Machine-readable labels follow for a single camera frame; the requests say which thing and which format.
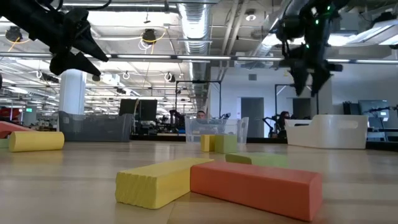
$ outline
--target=orange block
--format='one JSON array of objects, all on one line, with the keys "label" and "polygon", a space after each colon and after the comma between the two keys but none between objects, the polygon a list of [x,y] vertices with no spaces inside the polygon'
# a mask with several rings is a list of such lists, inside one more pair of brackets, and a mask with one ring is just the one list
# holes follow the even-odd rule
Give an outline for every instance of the orange block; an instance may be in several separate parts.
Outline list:
[{"label": "orange block", "polygon": [[232,162],[191,167],[191,191],[312,221],[322,204],[319,173]]},{"label": "orange block", "polygon": [[0,121],[0,139],[7,137],[14,131],[34,131],[29,128],[25,128],[16,124],[8,123],[5,121]]}]

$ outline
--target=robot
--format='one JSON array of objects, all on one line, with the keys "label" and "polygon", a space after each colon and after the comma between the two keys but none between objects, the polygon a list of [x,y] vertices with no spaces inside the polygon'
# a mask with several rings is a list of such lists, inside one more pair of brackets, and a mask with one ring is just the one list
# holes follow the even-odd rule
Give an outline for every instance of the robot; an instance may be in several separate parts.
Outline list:
[{"label": "robot", "polygon": [[[291,0],[283,15],[270,30],[282,42],[280,67],[289,67],[297,95],[305,88],[309,74],[312,76],[312,92],[315,96],[331,77],[331,71],[341,72],[343,66],[325,60],[329,47],[330,25],[338,18],[339,10],[349,0]],[[291,49],[289,40],[304,37],[305,43]]]},{"label": "robot", "polygon": [[[63,1],[60,1],[56,9],[51,6],[52,1],[1,0],[0,17],[4,16],[24,29],[29,33],[31,40],[39,39],[50,47],[50,52],[53,54],[50,71],[55,75],[75,68],[99,77],[101,72],[82,52],[104,62],[107,62],[108,58],[94,41],[87,17],[89,10],[106,7],[111,3],[111,0],[101,7],[72,9],[67,13],[59,11],[62,8]],[[19,33],[18,36],[17,33],[12,41],[19,42],[21,39],[22,34]],[[76,55],[71,53],[72,47],[80,52]]]}]

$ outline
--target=table surface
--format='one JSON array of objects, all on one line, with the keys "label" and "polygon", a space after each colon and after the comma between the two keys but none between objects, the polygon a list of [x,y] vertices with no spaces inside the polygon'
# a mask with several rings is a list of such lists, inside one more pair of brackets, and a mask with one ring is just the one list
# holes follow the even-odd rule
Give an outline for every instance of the table surface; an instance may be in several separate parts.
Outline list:
[{"label": "table surface", "polygon": [[[241,151],[286,155],[289,168],[323,174],[313,223],[398,223],[398,154],[248,144]],[[63,151],[0,149],[0,223],[304,223],[189,193],[158,210],[116,203],[119,170],[183,157],[224,160],[185,142],[66,143]]]}]

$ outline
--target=door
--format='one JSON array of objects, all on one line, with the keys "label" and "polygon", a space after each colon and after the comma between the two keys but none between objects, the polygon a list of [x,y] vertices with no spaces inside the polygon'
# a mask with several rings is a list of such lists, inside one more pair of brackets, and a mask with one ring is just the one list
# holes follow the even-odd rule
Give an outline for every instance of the door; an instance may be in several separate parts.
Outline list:
[{"label": "door", "polygon": [[249,118],[248,138],[264,137],[264,98],[242,98],[241,117]]},{"label": "door", "polygon": [[293,114],[297,119],[311,118],[311,99],[309,98],[294,98],[293,99]]}]

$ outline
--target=green block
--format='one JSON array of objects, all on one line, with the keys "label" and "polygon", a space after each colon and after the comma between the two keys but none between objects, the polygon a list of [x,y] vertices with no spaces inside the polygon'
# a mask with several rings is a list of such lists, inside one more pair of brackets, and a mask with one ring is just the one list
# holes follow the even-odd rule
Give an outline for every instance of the green block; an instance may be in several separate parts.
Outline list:
[{"label": "green block", "polygon": [[8,139],[0,139],[0,149],[8,149]]},{"label": "green block", "polygon": [[265,152],[243,152],[225,155],[227,162],[287,168],[287,156]]},{"label": "green block", "polygon": [[238,152],[238,137],[235,135],[216,135],[215,152],[224,154]]}]

